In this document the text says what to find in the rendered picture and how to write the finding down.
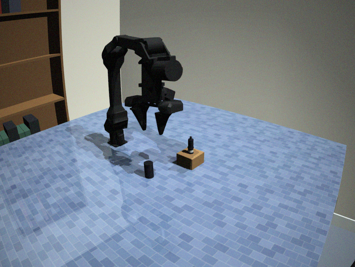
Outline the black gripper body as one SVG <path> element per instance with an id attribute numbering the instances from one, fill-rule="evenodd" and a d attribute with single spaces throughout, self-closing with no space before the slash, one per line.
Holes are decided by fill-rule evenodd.
<path id="1" fill-rule="evenodd" d="M 166 114 L 182 111 L 182 101 L 174 99 L 164 100 L 165 97 L 162 97 L 162 86 L 165 86 L 162 80 L 142 80 L 142 83 L 138 84 L 138 87 L 142 87 L 142 96 L 134 95 L 127 97 L 125 99 L 125 106 L 135 109 L 145 106 L 157 107 L 160 112 Z"/>

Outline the brown wooden block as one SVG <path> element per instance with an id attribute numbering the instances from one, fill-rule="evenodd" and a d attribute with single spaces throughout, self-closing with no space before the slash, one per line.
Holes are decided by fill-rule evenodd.
<path id="1" fill-rule="evenodd" d="M 177 153 L 177 164 L 190 170 L 195 169 L 202 163 L 204 163 L 204 152 L 200 150 L 193 149 L 193 154 L 189 154 L 188 148 L 185 148 Z"/>

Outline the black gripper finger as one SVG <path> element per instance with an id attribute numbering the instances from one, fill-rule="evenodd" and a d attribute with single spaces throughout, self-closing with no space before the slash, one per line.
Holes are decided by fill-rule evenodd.
<path id="1" fill-rule="evenodd" d="M 142 130 L 146 130 L 146 113 L 149 106 L 141 107 L 141 108 L 130 108 L 130 110 L 134 113 L 136 119 L 138 120 Z"/>
<path id="2" fill-rule="evenodd" d="M 172 114 L 172 113 L 171 113 Z M 166 114 L 162 112 L 155 113 L 156 124 L 158 128 L 159 135 L 162 135 L 171 114 Z"/>

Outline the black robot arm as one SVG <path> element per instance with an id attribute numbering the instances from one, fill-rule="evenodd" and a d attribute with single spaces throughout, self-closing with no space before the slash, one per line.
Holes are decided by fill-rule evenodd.
<path id="1" fill-rule="evenodd" d="M 122 106 L 120 68 L 124 63 L 124 56 L 128 49 L 142 59 L 142 80 L 177 81 L 183 74 L 181 63 L 176 56 L 171 56 L 160 37 L 137 38 L 128 35 L 113 37 L 102 51 L 103 64 L 108 70 L 109 103 L 105 131 L 109 133 L 113 147 L 119 147 L 127 141 L 123 129 L 127 128 L 128 115 Z"/>

